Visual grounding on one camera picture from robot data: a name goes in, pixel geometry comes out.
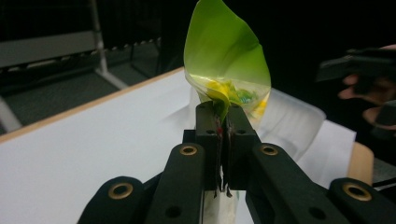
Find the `brass screw hole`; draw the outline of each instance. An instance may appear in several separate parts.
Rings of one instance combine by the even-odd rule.
[[[262,147],[261,148],[262,153],[268,156],[275,156],[277,155],[277,150],[272,147]]]
[[[114,200],[119,200],[128,197],[134,187],[130,183],[117,183],[110,187],[108,190],[108,197]]]
[[[180,149],[180,153],[185,156],[192,156],[197,153],[198,149],[196,147],[183,147]]]
[[[372,195],[369,191],[367,191],[367,189],[364,189],[357,184],[345,183],[343,190],[348,196],[359,201],[368,202],[373,199]]]

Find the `dark background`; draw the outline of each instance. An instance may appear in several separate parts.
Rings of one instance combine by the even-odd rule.
[[[183,66],[183,50],[196,0],[98,0],[106,48],[161,36],[159,74]],[[361,117],[372,106],[340,100],[341,79],[316,82],[320,62],[347,49],[396,44],[396,13],[388,1],[284,2],[225,0],[259,38],[275,89],[322,109],[327,119],[357,132],[357,141],[395,164],[394,143],[370,135]],[[89,1],[0,0],[0,41],[90,30]]]

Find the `white table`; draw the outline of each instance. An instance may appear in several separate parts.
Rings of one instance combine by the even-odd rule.
[[[145,182],[160,173],[183,130],[193,128],[190,92],[180,68],[0,136],[0,223],[76,223],[107,180],[126,175]],[[325,121],[313,143],[320,147],[298,162],[319,184],[328,181],[321,179],[323,172],[334,166],[331,178],[351,169],[351,146],[336,152],[336,141],[329,150],[323,145],[343,132],[352,134],[346,142],[353,142],[353,133]],[[309,159],[315,150],[324,150],[325,164]],[[343,157],[337,164],[334,153]],[[245,220],[246,207],[239,211]]]

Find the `dark floor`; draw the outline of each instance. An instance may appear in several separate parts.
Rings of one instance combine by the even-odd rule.
[[[153,44],[135,46],[132,63],[129,56],[130,48],[108,51],[106,58],[109,72],[128,86],[156,76],[158,51]],[[49,77],[19,85],[14,81],[14,85],[2,87],[1,95],[22,126],[119,91],[94,72],[94,68],[99,65],[97,55],[82,57],[78,62],[71,63],[74,65],[58,69],[60,72]],[[6,130],[1,127],[0,134],[4,133]]]

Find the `person's hand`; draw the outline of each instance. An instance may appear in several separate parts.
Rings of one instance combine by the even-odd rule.
[[[396,50],[396,45],[386,46],[383,49]],[[361,95],[354,92],[354,85],[358,80],[359,75],[356,74],[345,77],[343,82],[348,85],[348,88],[340,91],[338,96],[341,99],[361,98],[378,105],[377,107],[365,110],[362,114],[369,123],[375,125],[375,119],[381,110],[381,105],[387,101],[396,100],[396,83],[386,77],[379,77],[375,80],[375,83],[373,83],[371,90],[367,94]],[[381,128],[396,130],[396,125]]]

